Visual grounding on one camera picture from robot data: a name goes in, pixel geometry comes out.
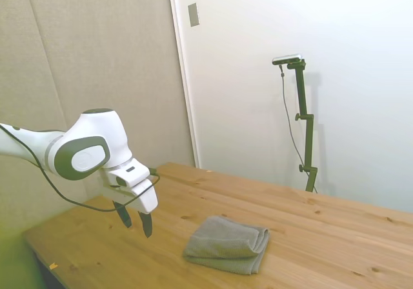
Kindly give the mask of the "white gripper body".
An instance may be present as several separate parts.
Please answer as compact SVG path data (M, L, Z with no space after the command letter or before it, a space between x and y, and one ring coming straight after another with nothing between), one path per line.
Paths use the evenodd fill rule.
M144 214L150 214L158 205L154 185L149 179L144 179L133 187L120 186L114 188L104 186L103 195L119 204L130 206Z

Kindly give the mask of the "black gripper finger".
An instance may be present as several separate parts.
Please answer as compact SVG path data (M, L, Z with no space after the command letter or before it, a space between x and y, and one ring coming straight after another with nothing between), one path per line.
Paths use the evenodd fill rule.
M122 220L123 224L127 228L131 228L132 227L132 220L130 218L130 215L129 215L126 207L123 204L120 204L120 203L116 202L116 212L117 212L118 216L120 217L120 219Z
M144 234L147 238L149 238L152 235L152 230L153 230L152 216L151 214L139 212L139 217L142 223Z

